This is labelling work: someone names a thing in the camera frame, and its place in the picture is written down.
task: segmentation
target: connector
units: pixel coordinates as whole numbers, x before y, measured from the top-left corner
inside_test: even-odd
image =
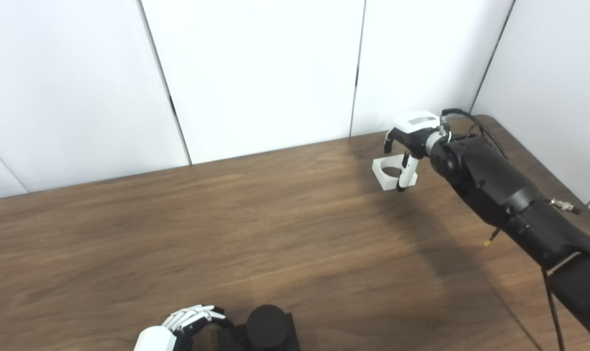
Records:
[[[553,198],[553,200],[551,200],[551,205],[553,205],[554,207],[557,207],[558,209],[560,209],[563,212],[580,214],[580,209],[578,209],[578,207],[575,207],[574,205],[572,205],[571,203],[569,203],[567,201],[561,201],[561,200],[557,200],[556,198]]]

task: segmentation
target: white bracket with hole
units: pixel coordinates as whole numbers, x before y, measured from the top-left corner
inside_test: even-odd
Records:
[[[401,165],[402,161],[403,155],[382,157],[373,160],[373,173],[375,173],[377,181],[379,181],[379,184],[381,188],[384,189],[384,191],[396,189],[399,178],[389,176],[388,174],[384,173],[383,169],[388,167],[394,167],[403,171],[403,166]],[[413,186],[416,183],[417,179],[418,174],[414,173],[408,186]]]

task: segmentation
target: white 3d printed part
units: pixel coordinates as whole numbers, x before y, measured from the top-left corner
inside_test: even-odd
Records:
[[[134,351],[172,351],[176,345],[176,337],[162,325],[144,329],[134,346]]]
[[[377,177],[377,180],[384,191],[396,189],[399,178],[389,176],[383,172],[383,169],[387,167],[394,167],[403,171],[404,168],[401,165],[402,161],[403,155],[382,157],[373,160],[373,172],[375,173],[375,176]],[[416,183],[417,178],[418,174],[414,173],[408,186],[413,186]]]

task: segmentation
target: wooden table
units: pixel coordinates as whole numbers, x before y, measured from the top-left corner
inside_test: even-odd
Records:
[[[580,204],[488,123],[544,194]],[[0,199],[0,350],[130,351],[197,303],[235,323],[279,305],[307,351],[555,350],[537,265],[505,235],[483,247],[492,228],[428,162],[417,186],[381,191],[370,167],[382,139]],[[590,233],[589,211],[567,217]],[[569,350],[590,350],[560,318]],[[211,334],[193,350],[210,350]]]

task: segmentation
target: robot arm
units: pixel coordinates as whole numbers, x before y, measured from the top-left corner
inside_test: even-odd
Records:
[[[468,115],[452,109],[442,111],[442,116],[449,113]],[[411,122],[416,126],[407,128]],[[386,135],[384,151],[389,153],[397,140],[408,149],[408,160],[428,156],[433,169],[484,222],[502,229],[547,272],[547,287],[590,333],[590,236],[553,205],[570,212],[576,209],[546,200],[486,138],[473,134],[453,137],[437,118],[423,122],[413,115],[399,115],[395,128]],[[408,177],[410,173],[401,174],[398,190]]]
[[[134,351],[188,351],[193,345],[192,336],[209,323],[222,328],[233,325],[223,309],[214,305],[194,305],[170,314],[162,325],[144,329]]]

